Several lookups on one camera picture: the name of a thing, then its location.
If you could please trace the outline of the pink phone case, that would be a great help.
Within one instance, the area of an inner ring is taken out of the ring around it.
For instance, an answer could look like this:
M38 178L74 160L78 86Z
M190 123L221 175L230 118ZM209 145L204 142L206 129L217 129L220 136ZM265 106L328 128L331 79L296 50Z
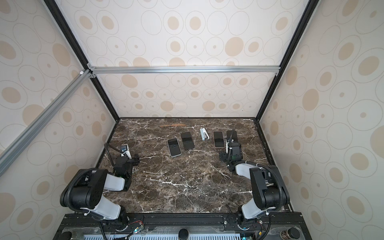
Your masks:
M215 148L224 148L225 147L225 140L224 140L224 135L223 132L219 131L214 131L214 146Z

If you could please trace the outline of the black phone case horizontal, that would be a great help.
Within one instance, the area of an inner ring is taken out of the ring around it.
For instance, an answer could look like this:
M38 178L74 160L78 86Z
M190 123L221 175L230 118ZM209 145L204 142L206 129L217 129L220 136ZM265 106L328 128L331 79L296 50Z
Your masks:
M227 143L238 143L238 135L236 130L229 130L227 131L227 138L226 138Z

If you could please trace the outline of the black phone case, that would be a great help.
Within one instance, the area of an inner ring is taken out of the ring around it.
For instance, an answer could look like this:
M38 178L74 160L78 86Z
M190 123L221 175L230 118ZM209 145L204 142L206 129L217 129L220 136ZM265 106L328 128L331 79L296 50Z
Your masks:
M184 150L192 150L195 148L192 134L190 132L181 133Z

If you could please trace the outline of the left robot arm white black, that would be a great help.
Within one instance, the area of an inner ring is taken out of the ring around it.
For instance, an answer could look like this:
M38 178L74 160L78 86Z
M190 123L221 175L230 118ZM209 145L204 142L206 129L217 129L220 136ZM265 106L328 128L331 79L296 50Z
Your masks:
M125 207L114 204L103 191L126 192L132 183L133 167L139 165L140 157L122 155L116 159L115 172L106 169L80 169L60 196L60 204L74 212L90 214L99 220L127 224L129 218Z

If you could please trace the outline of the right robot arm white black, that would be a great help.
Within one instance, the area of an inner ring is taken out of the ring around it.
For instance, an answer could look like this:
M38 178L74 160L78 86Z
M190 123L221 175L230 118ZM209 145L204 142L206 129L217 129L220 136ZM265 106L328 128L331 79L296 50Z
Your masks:
M290 195L278 168L244 161L239 143L226 143L226 150L219 152L219 159L226 163L230 172L251 181L253 197L239 210L244 220L259 219L270 212L278 212L290 202Z

